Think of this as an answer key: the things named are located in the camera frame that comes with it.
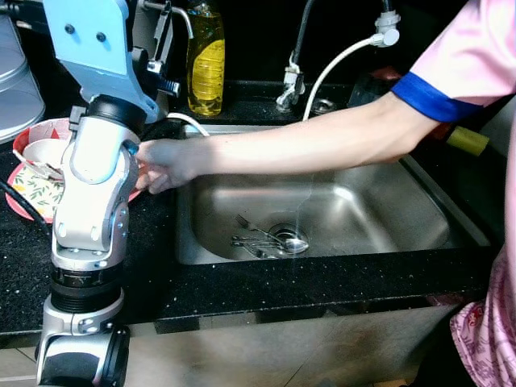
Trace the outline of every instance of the floral pink garment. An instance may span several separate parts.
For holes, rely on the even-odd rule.
[[[452,122],[512,94],[516,85],[514,0],[470,1],[393,92],[425,115]],[[506,178],[506,245],[484,302],[450,323],[460,357],[480,387],[516,386],[516,129]]]

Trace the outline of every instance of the granite countertop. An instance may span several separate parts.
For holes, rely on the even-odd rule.
[[[297,117],[297,112],[273,112],[267,95],[250,102],[228,99],[227,113],[217,122],[281,125]],[[173,123],[152,133],[154,138],[175,135]],[[18,163],[10,150],[11,144],[0,145],[4,179]],[[490,150],[475,158],[432,142],[421,144],[413,156],[481,227],[492,247],[184,266],[174,259],[174,192],[142,193],[130,204],[121,320],[195,329],[198,318],[220,314],[257,312],[262,321],[272,321],[318,317],[325,310],[429,306],[430,295],[481,298],[503,241],[505,161]],[[0,337],[35,332],[49,294],[50,246],[33,222],[8,207],[3,193],[0,219]]]

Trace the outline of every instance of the yellow dish soap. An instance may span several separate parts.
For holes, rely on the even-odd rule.
[[[197,114],[217,115],[223,105],[224,29],[212,0],[190,0],[188,16],[193,39],[188,43],[188,105]]]

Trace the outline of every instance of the white hose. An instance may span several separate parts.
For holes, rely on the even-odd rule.
[[[317,78],[317,81],[315,81],[314,87],[312,87],[312,90],[310,91],[310,96],[308,97],[308,102],[306,103],[305,114],[303,115],[303,121],[306,121],[308,119],[308,116],[310,115],[310,110],[312,109],[312,104],[314,103],[315,94],[317,93],[319,86],[323,83],[324,78],[326,78],[328,73],[346,56],[352,54],[359,48],[369,46],[370,44],[377,42],[377,40],[378,36],[373,35],[370,38],[361,40],[360,42],[353,44],[352,46],[342,51],[338,56],[335,57],[334,60],[330,62],[328,66],[326,66],[326,68],[322,71],[321,75],[319,75],[319,77]]]
[[[202,125],[200,123],[198,123],[196,120],[192,119],[191,117],[189,117],[186,114],[175,113],[175,112],[168,113],[167,114],[167,119],[182,119],[183,121],[186,121],[187,123],[189,123],[190,125],[195,127],[205,137],[209,137],[210,136],[210,133],[208,133],[206,131],[206,129],[204,127],[202,127]]]

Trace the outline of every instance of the pink sleeve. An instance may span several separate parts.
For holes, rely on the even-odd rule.
[[[516,91],[515,0],[471,0],[393,88],[425,115],[453,121]],[[429,111],[425,111],[428,95]],[[454,102],[465,102],[453,106]],[[434,110],[448,109],[446,119]]]

